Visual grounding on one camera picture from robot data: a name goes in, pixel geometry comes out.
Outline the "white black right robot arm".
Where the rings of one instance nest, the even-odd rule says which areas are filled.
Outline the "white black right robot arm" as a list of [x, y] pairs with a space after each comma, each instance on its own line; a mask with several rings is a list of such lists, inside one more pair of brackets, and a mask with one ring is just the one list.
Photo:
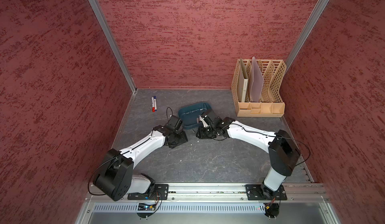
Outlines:
[[270, 169], [264, 178], [259, 193], [266, 200], [273, 199], [283, 191], [284, 180], [300, 165], [301, 152], [295, 140], [284, 131], [270, 132], [245, 125], [233, 118], [212, 118], [206, 114], [199, 117], [202, 126], [198, 128], [199, 139], [237, 139], [251, 144], [269, 154]]

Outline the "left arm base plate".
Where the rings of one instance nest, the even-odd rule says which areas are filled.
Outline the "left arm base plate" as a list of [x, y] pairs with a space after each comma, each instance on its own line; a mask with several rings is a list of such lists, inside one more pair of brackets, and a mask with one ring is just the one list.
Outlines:
[[152, 184], [149, 189], [144, 193], [132, 193], [128, 194], [128, 200], [139, 200], [139, 201], [157, 201], [167, 200], [169, 191], [168, 184]]

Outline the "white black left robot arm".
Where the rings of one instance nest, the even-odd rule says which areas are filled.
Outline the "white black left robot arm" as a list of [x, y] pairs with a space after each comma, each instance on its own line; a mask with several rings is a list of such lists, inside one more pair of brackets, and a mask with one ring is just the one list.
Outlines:
[[168, 146], [175, 148], [188, 142], [184, 130], [172, 130], [156, 126], [149, 135], [121, 150], [109, 150], [100, 166], [92, 174], [89, 183], [102, 191], [102, 195], [118, 201], [126, 194], [153, 192], [150, 177], [134, 174], [135, 167], [153, 151]]

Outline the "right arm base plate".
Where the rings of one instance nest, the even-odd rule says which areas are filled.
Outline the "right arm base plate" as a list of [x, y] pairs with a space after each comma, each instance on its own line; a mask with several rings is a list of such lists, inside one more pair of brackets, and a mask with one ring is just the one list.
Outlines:
[[270, 190], [264, 184], [245, 185], [246, 195], [249, 201], [286, 201], [287, 195], [283, 185], [276, 191]]

